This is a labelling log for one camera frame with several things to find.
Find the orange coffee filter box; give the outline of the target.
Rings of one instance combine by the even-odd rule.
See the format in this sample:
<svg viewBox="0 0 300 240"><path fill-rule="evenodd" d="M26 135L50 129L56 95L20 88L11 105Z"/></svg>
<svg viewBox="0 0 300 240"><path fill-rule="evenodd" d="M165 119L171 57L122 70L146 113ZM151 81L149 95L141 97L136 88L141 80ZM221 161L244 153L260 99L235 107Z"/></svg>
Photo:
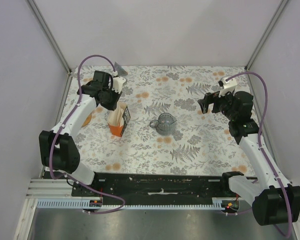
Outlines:
<svg viewBox="0 0 300 240"><path fill-rule="evenodd" d="M122 137L125 129L131 119L128 105L124 102L118 102L116 109L109 112L107 124L110 132L117 137Z"/></svg>

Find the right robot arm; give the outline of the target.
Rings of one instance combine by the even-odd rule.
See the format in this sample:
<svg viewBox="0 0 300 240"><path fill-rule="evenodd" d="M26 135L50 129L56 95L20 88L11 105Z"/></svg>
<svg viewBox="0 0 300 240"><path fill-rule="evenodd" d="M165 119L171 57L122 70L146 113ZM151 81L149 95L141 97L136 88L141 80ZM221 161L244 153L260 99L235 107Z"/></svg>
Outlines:
<svg viewBox="0 0 300 240"><path fill-rule="evenodd" d="M234 193L252 208L261 226L295 223L300 215L300 186L293 186L282 174L265 146L259 126L252 119L253 96L245 91L206 93L198 100L202 113L222 113L228 120L229 132L248 157L257 182L252 183L242 173L226 172L219 191L225 197Z"/></svg>

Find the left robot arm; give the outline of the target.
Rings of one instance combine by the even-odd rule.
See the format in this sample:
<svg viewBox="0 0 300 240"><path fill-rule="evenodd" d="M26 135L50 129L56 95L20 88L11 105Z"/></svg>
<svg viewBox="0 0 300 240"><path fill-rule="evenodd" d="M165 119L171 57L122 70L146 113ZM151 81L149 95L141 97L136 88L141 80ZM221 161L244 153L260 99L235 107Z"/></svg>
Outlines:
<svg viewBox="0 0 300 240"><path fill-rule="evenodd" d="M82 189L87 195L93 197L100 192L94 171L81 162L75 138L87 117L99 105L109 111L117 108L126 83L122 76L96 70L90 82L79 85L77 100L68 113L50 131L43 130L39 134L41 163L49 168L53 179L57 178L53 171L60 171L83 183Z"/></svg>

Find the wooden dripper ring holder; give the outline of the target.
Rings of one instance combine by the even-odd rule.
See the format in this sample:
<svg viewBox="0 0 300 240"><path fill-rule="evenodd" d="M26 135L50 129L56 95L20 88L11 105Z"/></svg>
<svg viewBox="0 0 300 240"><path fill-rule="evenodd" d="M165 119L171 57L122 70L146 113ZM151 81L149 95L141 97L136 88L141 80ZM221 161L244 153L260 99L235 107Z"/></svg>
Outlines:
<svg viewBox="0 0 300 240"><path fill-rule="evenodd" d="M81 127L84 128L85 126L87 126L87 125L91 122L92 117L93 117L93 115L90 113L90 114L88 115L88 117L85 119L85 121L84 121L84 123L82 124Z"/></svg>

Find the glass coffee server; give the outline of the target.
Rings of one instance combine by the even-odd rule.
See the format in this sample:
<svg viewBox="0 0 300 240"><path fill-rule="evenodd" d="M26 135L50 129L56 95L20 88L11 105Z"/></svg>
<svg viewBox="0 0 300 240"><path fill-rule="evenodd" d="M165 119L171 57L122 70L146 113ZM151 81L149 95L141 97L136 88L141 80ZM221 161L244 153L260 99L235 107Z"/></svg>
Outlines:
<svg viewBox="0 0 300 240"><path fill-rule="evenodd" d="M176 130L177 119L170 113L164 112L158 119L151 120L149 126L161 136L170 136Z"/></svg>

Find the glass cone dripper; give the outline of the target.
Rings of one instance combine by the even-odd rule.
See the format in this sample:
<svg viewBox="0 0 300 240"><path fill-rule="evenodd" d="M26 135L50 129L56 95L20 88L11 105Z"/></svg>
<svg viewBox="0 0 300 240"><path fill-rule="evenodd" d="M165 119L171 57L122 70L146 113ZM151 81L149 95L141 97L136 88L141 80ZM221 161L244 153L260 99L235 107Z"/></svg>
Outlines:
<svg viewBox="0 0 300 240"><path fill-rule="evenodd" d="M115 62L114 68L118 76L124 77L128 75L128 72L119 63Z"/></svg>

